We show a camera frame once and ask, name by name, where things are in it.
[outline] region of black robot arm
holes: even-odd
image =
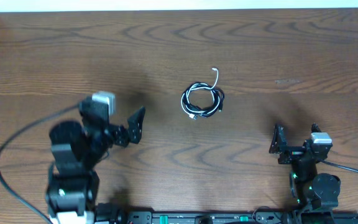
[[[128,119],[126,129],[109,123],[114,100],[112,93],[95,93],[79,104],[83,127],[77,121],[64,121],[51,129],[51,150],[58,174],[53,174],[52,166],[45,198],[53,222],[75,219],[78,223],[93,223],[99,187],[95,165],[113,144],[126,147],[141,140],[145,108]]]
[[[288,146],[284,129],[276,124],[269,153],[279,154],[279,164],[291,164],[291,192],[299,203],[299,209],[293,212],[297,223],[302,223],[302,213],[313,212],[331,214],[324,220],[334,223],[332,209],[338,206],[341,181],[335,175],[318,174],[316,163],[327,158],[333,146],[328,133],[323,133],[317,124],[311,127],[311,136],[302,146]]]

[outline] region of wood grain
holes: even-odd
[[[213,66],[223,111],[193,121],[181,93],[213,82]],[[0,143],[98,90],[116,94],[114,123],[147,108],[140,144],[113,147],[97,166],[99,202],[155,210],[295,205],[289,166],[268,154],[275,122],[292,144],[319,123],[334,139],[329,160],[358,168],[358,9],[0,14]],[[21,136],[1,158],[7,181],[44,212],[47,134],[56,122]],[[338,210],[358,211],[358,175],[318,170],[341,178]],[[42,221],[0,184],[0,223]]]

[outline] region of white wall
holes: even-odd
[[[0,0],[0,12],[358,7],[358,0]]]

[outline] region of cable connector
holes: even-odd
[[[189,114],[189,117],[190,117],[191,119],[197,119],[197,115],[194,115],[194,114]]]

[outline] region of green connector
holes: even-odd
[[[248,217],[247,216],[241,216],[240,217],[240,222],[248,222]]]
[[[168,224],[168,215],[160,216],[160,224]]]

